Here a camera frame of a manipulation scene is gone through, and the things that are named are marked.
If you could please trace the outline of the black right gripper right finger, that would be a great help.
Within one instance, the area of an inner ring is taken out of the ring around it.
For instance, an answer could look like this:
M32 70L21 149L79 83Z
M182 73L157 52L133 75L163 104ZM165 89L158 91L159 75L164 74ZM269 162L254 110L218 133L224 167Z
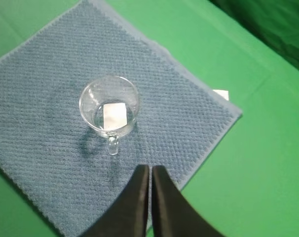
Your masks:
M151 215L155 237L222 237L188 203L162 165L152 168Z

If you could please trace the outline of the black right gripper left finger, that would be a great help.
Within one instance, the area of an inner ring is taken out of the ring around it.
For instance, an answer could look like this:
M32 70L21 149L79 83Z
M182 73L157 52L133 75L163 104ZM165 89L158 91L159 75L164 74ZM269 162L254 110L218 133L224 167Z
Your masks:
M129 182L83 237L144 237L148 221L149 166L136 166Z

